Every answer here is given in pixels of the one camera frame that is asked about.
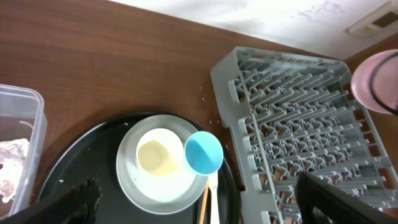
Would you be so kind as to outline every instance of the pink bowl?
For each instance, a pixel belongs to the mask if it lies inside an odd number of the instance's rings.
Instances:
[[[388,56],[398,52],[398,49],[388,50],[369,57],[355,70],[351,89],[355,98],[370,110],[380,113],[390,113],[377,103],[369,89],[369,81],[373,70]],[[374,77],[373,90],[376,96],[390,108],[398,106],[398,57],[388,60],[380,67]]]

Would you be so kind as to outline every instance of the blue measuring cup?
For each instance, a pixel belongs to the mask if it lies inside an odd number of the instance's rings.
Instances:
[[[198,131],[185,142],[184,156],[196,174],[210,175],[221,167],[224,152],[216,136],[207,131]]]

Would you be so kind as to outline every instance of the white wall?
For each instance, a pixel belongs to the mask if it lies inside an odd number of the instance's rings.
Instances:
[[[388,0],[112,0],[329,57],[346,59],[390,36],[349,34]]]

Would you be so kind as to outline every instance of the round black tray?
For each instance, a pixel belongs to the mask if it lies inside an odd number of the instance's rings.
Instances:
[[[96,213],[96,223],[198,223],[202,197],[179,213],[153,215],[131,203],[120,188],[116,176],[116,154],[119,144],[127,131],[138,121],[157,114],[170,113],[159,111],[133,113],[105,121],[82,134],[67,147],[47,172],[35,201],[38,202],[48,195],[70,188],[85,177],[95,174],[103,195]],[[198,130],[203,130],[198,125],[192,124]],[[218,178],[220,223],[240,223],[239,192],[226,160],[219,170]],[[209,191],[205,223],[210,223],[210,194]]]

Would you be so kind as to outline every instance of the gray plastic dish rack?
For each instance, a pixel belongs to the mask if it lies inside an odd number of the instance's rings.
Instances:
[[[300,223],[300,171],[375,208],[398,207],[397,174],[369,112],[344,91],[344,62],[236,47],[211,79],[245,186],[245,223]]]

